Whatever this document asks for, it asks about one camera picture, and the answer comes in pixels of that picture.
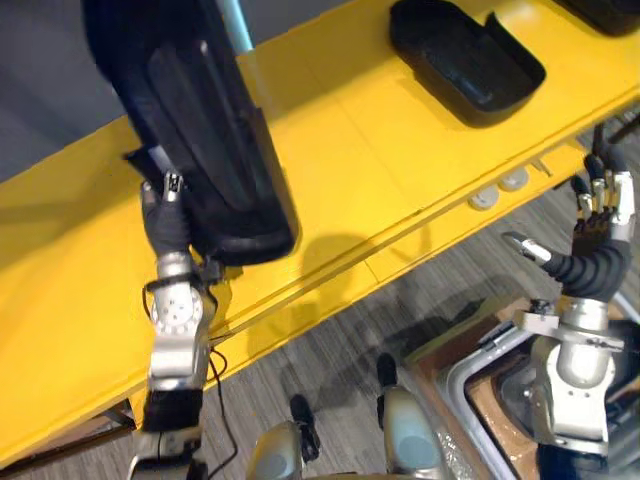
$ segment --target gray wall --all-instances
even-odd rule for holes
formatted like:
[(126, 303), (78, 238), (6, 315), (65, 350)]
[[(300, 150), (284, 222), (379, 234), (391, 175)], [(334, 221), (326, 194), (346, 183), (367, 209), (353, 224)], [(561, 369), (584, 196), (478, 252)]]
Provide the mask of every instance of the gray wall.
[[(242, 0), (254, 43), (346, 0)], [(122, 115), (89, 56), (80, 0), (0, 1), (0, 181)]]

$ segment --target black plastic tray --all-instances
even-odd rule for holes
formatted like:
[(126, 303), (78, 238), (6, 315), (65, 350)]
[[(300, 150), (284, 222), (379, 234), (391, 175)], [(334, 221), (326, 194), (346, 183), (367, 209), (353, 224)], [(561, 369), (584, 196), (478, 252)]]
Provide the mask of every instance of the black plastic tray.
[(640, 27), (640, 0), (556, 0), (607, 35), (625, 35)]
[(482, 26), (449, 2), (397, 2), (391, 7), (390, 37), (416, 78), (472, 126), (510, 116), (546, 76), (494, 14)]

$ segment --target black object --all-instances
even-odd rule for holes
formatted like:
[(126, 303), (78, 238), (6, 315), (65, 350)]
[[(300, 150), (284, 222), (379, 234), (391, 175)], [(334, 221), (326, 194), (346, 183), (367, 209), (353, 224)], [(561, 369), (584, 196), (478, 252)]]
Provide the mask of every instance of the black object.
[(159, 194), (166, 170), (184, 177), (198, 253), (236, 266), (286, 255), (297, 236), (293, 204), (216, 2), (84, 0), (83, 8), (96, 64), (143, 143), (127, 159)]
[(144, 402), (142, 430), (170, 432), (197, 427), (201, 409), (202, 390), (151, 391)]
[(638, 0), (556, 0), (595, 29), (625, 35), (640, 27)]
[(300, 395), (294, 395), (289, 401), (289, 408), (293, 421), (300, 431), (300, 448), (304, 463), (317, 460), (320, 456), (320, 437), (315, 427), (315, 418), (307, 399)]
[(537, 460), (541, 480), (582, 480), (608, 471), (605, 457), (574, 452), (554, 445), (539, 445)]
[(384, 430), (384, 392), (389, 387), (398, 384), (398, 370), (396, 361), (391, 354), (382, 353), (376, 361), (376, 373), (378, 375), (378, 383), (382, 394), (377, 399), (378, 426), (380, 430)]
[(400, 0), (391, 7), (390, 36), (417, 79), (472, 126), (507, 118), (546, 76), (493, 13), (483, 27), (449, 2)]

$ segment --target robot finger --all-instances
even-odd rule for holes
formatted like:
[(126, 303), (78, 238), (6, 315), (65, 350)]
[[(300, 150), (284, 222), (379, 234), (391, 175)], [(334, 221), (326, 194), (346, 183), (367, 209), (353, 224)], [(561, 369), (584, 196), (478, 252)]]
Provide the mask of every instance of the robot finger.
[(575, 175), (571, 178), (571, 187), (578, 199), (578, 218), (586, 220), (593, 213), (593, 199), (589, 193), (587, 182), (582, 177)]
[(613, 196), (610, 199), (613, 208), (611, 216), (611, 238), (630, 242), (635, 224), (635, 199), (633, 178), (624, 160), (620, 146), (614, 145), (608, 151), (605, 161), (612, 172)]
[(503, 233), (502, 238), (520, 255), (528, 258), (545, 272), (552, 275), (556, 273), (559, 265), (561, 265), (566, 258), (565, 255), (554, 252), (518, 232)]
[(606, 202), (604, 164), (596, 155), (590, 153), (584, 159), (584, 166), (587, 169), (587, 172), (589, 172), (589, 179), (591, 180), (593, 209), (596, 213), (602, 213)]
[(140, 185), (140, 204), (142, 205), (142, 217), (146, 220), (151, 212), (158, 208), (160, 197), (153, 190), (149, 182), (143, 182)]

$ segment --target silver metal joint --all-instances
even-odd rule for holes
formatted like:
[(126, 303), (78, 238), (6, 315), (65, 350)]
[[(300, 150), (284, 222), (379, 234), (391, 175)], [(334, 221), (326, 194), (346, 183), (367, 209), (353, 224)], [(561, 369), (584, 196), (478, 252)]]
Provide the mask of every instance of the silver metal joint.
[(578, 206), (582, 212), (582, 217), (588, 219), (593, 213), (593, 198), (588, 193), (578, 195)]
[[(167, 279), (193, 271), (186, 252), (163, 255), (157, 263), (158, 278)], [(151, 320), (156, 337), (149, 368), (150, 390), (202, 388), (209, 359), (209, 325), (215, 305), (189, 280), (170, 283), (154, 291)]]
[(556, 311), (561, 324), (578, 330), (605, 331), (609, 327), (609, 306), (605, 302), (562, 296)]
[(175, 277), (193, 271), (193, 259), (187, 252), (172, 252), (158, 258), (156, 262), (158, 278)]
[(533, 260), (539, 266), (551, 260), (551, 252), (531, 238), (526, 238), (515, 232), (503, 233), (502, 238), (504, 238), (516, 252)]
[(164, 176), (164, 194), (163, 199), (166, 202), (177, 202), (180, 199), (182, 191), (183, 179), (177, 173), (169, 172)]
[(603, 178), (596, 178), (591, 182), (593, 190), (593, 203), (596, 212), (602, 213), (606, 206), (606, 186)]
[(630, 241), (635, 228), (635, 198), (633, 178), (630, 172), (618, 172), (613, 175), (614, 213), (611, 217), (611, 237), (614, 240)]

